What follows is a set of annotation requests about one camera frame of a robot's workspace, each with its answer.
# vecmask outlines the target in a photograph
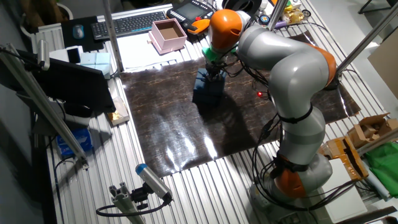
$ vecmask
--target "cardboard box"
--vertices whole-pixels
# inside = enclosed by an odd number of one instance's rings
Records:
[[[120,96],[113,98],[113,103],[116,107],[116,111],[113,113],[108,113],[108,117],[111,120],[113,126],[129,121],[129,112]]]
[[[398,121],[396,119],[388,119],[381,127],[378,132],[380,136],[387,134],[388,132],[398,128]]]
[[[347,132],[347,135],[351,139],[356,149],[373,141],[374,134],[380,135],[379,130],[386,123],[384,117],[388,114],[389,113],[366,117],[358,124],[354,124],[354,127]]]
[[[362,180],[369,175],[348,136],[327,141],[319,148],[318,153],[329,159],[341,159],[351,180]]]
[[[371,142],[371,140],[365,136],[359,124],[354,124],[354,127],[351,128],[347,134],[353,142],[355,148],[360,148]]]
[[[377,132],[376,129],[374,129],[372,126],[365,124],[364,126],[361,127],[363,134],[365,135],[366,138],[371,138],[373,134]]]
[[[379,134],[373,134],[373,136],[371,137],[371,140],[374,141],[376,139],[378,139],[380,137]]]
[[[152,23],[149,38],[159,54],[166,54],[184,47],[187,35],[176,19]]]

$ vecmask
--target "cardboard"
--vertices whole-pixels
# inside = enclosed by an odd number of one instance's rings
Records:
[[[377,132],[376,129],[374,129],[371,125],[365,124],[364,126],[361,126],[362,132],[365,135],[366,138],[370,138]]]
[[[365,136],[359,124],[354,124],[354,127],[351,128],[347,134],[354,144],[354,147],[357,149],[371,142],[371,140]]]
[[[374,140],[378,139],[379,137],[380,137],[380,135],[373,134],[372,137],[371,137],[371,140],[374,141]]]
[[[384,117],[389,114],[390,113],[385,113],[385,114],[366,117],[359,122],[359,125],[362,126],[362,125],[366,125],[366,124],[368,124],[368,125],[382,124],[384,122]]]
[[[396,119],[388,119],[381,127],[378,132],[380,136],[387,134],[388,132],[398,128],[398,121]]]
[[[389,114],[390,113],[369,116],[363,118],[358,124],[354,124],[354,127],[347,132],[347,135],[351,139],[354,147],[359,149],[367,143],[379,138],[381,136],[380,130],[387,122],[384,117]],[[391,127],[388,125],[384,127],[383,133],[388,133],[392,128],[398,128],[398,121],[390,121],[389,123],[391,124]]]
[[[351,180],[362,180],[369,175],[348,136],[327,141],[319,148],[318,153],[329,159],[341,159]]]
[[[152,23],[149,38],[159,54],[183,48],[187,35],[176,19],[166,19]]]

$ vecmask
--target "metal rod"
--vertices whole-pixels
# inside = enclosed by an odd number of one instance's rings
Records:
[[[363,154],[372,151],[373,149],[381,146],[382,144],[386,143],[386,142],[390,142],[393,139],[398,138],[398,128],[388,132],[387,134],[379,137],[378,139],[371,141],[369,143],[367,143],[366,145],[360,147],[359,149],[357,149],[358,154],[360,156],[362,156]]]
[[[284,13],[286,4],[289,0],[278,0],[275,4],[274,10],[271,14],[271,19],[269,20],[268,28],[270,31],[273,31],[275,28],[276,23],[278,22],[279,18]]]
[[[116,59],[116,66],[118,67],[118,73],[121,73],[123,72],[124,68],[122,63],[122,57],[120,56],[118,40],[116,38],[116,31],[114,30],[111,6],[109,5],[108,0],[103,0],[103,3],[105,8],[104,18],[105,18],[106,29],[108,30],[108,35],[111,41],[113,54]]]
[[[11,45],[7,44],[7,50],[17,54],[17,50]],[[15,76],[17,81],[22,85],[27,94],[32,98],[33,102],[39,107],[44,116],[48,119],[55,130],[61,135],[61,137],[68,144],[70,149],[75,155],[84,161],[86,161],[86,154],[81,148],[80,144],[69,130],[68,126],[63,120],[57,115],[57,113],[50,106],[49,99],[45,95],[43,89],[37,83],[32,73],[25,71],[24,64],[19,58],[10,54],[0,52],[0,59],[6,64],[10,72]]]
[[[361,43],[356,46],[356,48],[344,59],[344,61],[337,67],[337,74],[341,74],[341,72],[347,68],[347,66],[372,42],[372,40],[379,35],[380,31],[382,31],[388,23],[398,14],[398,4],[389,11],[388,15],[382,19],[376,27],[361,41]]]

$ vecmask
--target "pink box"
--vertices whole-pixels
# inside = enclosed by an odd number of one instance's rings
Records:
[[[165,54],[183,48],[187,35],[176,19],[166,19],[152,23],[149,38],[158,53]]]

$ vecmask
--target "wall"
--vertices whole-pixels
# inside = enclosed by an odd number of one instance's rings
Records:
[[[27,50],[16,26],[16,2],[0,0],[0,44]],[[0,223],[43,223],[40,195],[34,191],[29,108],[0,85]]]

